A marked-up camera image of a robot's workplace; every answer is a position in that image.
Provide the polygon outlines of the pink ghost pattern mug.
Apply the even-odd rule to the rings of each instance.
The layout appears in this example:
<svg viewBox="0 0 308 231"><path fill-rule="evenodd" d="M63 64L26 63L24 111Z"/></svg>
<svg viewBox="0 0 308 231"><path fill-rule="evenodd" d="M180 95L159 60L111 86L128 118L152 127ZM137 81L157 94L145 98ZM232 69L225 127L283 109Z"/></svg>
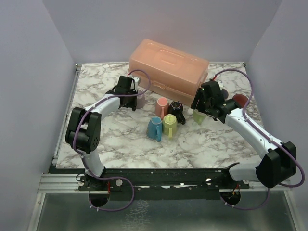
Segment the pink ghost pattern mug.
<svg viewBox="0 0 308 231"><path fill-rule="evenodd" d="M248 98L243 94L235 94L232 99L237 102L242 108L248 102Z"/></svg>

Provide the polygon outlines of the purple mug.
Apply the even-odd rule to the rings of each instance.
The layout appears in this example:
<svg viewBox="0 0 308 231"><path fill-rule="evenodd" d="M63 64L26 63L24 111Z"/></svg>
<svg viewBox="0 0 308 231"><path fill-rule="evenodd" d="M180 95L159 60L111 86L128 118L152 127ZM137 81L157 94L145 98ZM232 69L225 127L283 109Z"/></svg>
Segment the purple mug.
<svg viewBox="0 0 308 231"><path fill-rule="evenodd" d="M136 100L136 109L142 109L146 104L145 94L141 94L142 90L138 89L138 95Z"/></svg>

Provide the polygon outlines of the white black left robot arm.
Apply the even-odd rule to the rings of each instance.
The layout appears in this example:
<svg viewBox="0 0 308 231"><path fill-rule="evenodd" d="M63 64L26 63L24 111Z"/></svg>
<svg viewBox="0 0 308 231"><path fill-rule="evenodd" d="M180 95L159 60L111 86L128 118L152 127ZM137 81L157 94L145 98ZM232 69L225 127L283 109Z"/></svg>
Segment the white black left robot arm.
<svg viewBox="0 0 308 231"><path fill-rule="evenodd" d="M105 166L97 151L101 137L101 122L121 107L137 109L137 94L140 79L120 76L117 85L108 90L97 102L86 108L75 107L69 119L65 134L68 143L81 157L90 185L101 190L106 185L103 175Z"/></svg>

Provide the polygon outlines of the light green round mug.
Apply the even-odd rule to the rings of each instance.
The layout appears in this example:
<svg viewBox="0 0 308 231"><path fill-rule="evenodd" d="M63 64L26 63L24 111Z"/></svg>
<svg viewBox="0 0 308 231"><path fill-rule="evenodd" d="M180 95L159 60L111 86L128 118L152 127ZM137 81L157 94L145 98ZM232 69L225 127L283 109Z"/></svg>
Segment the light green round mug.
<svg viewBox="0 0 308 231"><path fill-rule="evenodd" d="M192 118L198 125L201 125L206 117L207 117L206 114L201 113L198 110L193 110Z"/></svg>

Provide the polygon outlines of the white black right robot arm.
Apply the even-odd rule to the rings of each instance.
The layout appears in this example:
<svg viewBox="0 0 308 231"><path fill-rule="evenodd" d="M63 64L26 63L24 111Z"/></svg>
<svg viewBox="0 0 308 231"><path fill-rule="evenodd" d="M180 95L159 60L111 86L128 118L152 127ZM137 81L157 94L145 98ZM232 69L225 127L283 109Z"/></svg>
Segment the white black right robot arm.
<svg viewBox="0 0 308 231"><path fill-rule="evenodd" d="M197 90L191 108L211 116L215 121L234 129L256 151L259 163L234 164L221 176L221 183L232 188L239 181L258 181L273 188L296 173L296 147L271 136L248 115L233 99L224 99L216 81L203 83Z"/></svg>

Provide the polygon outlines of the iridescent beige mug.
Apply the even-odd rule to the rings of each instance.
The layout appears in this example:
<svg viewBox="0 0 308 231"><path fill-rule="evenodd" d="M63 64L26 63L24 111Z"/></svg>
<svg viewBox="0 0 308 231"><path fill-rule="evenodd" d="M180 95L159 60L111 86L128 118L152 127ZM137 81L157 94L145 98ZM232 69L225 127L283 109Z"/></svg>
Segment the iridescent beige mug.
<svg viewBox="0 0 308 231"><path fill-rule="evenodd" d="M226 89L222 89L221 93L223 95L224 100L228 99L229 93L228 93L228 91Z"/></svg>

